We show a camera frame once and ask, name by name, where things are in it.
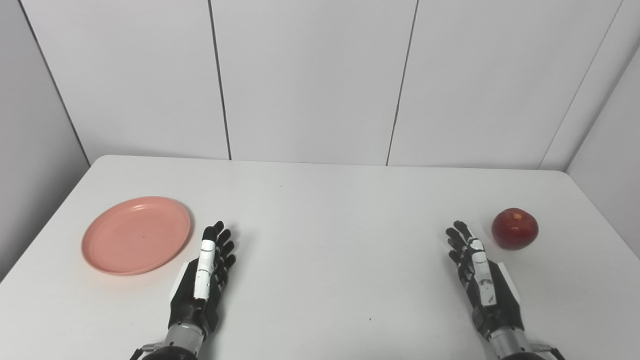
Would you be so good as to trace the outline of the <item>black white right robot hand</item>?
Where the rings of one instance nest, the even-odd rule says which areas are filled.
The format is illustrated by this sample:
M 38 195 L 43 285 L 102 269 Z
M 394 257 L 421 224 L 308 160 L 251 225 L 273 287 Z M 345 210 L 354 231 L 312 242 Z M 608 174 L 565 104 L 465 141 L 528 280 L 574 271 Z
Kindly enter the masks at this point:
M 471 321 L 478 333 L 489 340 L 502 328 L 524 330 L 521 306 L 499 265 L 490 260 L 485 247 L 461 220 L 445 231 L 458 279 L 471 305 Z

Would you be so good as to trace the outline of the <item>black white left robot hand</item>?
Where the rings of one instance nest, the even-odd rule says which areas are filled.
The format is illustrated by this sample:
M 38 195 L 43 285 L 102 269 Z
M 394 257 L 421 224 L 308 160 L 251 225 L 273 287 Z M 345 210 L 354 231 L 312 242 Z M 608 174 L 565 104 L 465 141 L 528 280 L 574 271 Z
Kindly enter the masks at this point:
M 205 228 L 199 256 L 188 262 L 170 301 L 168 326 L 192 324 L 206 335 L 215 332 L 218 306 L 236 263 L 231 230 L 222 221 Z

